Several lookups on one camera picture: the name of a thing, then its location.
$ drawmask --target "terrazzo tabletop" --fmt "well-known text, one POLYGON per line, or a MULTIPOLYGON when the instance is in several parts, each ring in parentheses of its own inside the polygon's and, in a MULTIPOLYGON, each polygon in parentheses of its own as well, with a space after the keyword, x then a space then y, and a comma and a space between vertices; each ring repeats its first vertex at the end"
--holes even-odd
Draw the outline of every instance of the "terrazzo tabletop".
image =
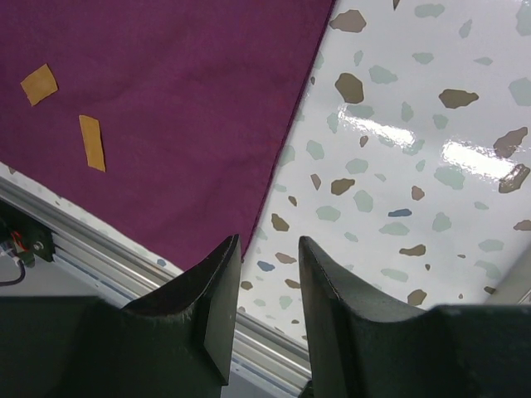
MULTIPOLYGON (((530 61, 531 0, 339 0, 240 309, 304 343, 301 235, 410 305, 484 302, 531 242, 530 61)), ((7 165, 0 177, 181 273, 7 165)))

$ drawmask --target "silver metal frame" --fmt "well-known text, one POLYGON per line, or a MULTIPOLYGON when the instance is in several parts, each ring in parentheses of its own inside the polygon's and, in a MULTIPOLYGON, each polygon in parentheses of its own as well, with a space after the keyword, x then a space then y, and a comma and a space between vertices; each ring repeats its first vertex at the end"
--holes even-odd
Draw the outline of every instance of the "silver metal frame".
MULTIPOLYGON (((0 200, 53 231, 59 260, 97 275, 95 278, 126 298, 140 297, 174 278, 167 270, 2 179, 0 200)), ((241 312, 236 316, 232 360, 284 396, 297 396, 311 377, 306 348, 241 312)))

